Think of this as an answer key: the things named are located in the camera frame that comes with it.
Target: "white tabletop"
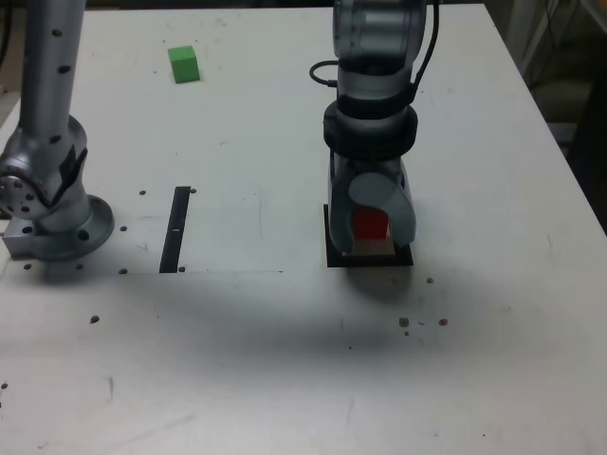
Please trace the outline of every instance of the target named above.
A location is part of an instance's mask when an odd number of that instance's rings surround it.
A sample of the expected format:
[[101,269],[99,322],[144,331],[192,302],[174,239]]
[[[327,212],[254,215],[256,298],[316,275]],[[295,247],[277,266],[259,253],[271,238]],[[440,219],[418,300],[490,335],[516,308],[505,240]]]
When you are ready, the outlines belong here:
[[83,270],[0,248],[0,453],[605,453],[607,241],[486,10],[442,12],[415,266],[356,271],[324,258],[329,9],[87,13],[72,114],[117,229]]

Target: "screw hole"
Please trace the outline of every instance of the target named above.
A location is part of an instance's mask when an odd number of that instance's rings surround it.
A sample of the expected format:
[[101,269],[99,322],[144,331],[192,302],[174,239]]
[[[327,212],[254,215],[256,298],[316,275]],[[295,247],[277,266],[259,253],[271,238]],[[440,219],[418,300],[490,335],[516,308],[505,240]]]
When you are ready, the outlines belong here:
[[78,238],[80,240],[82,240],[83,242],[86,242],[89,238],[88,236],[88,232],[86,232],[84,229],[81,229],[78,231]]

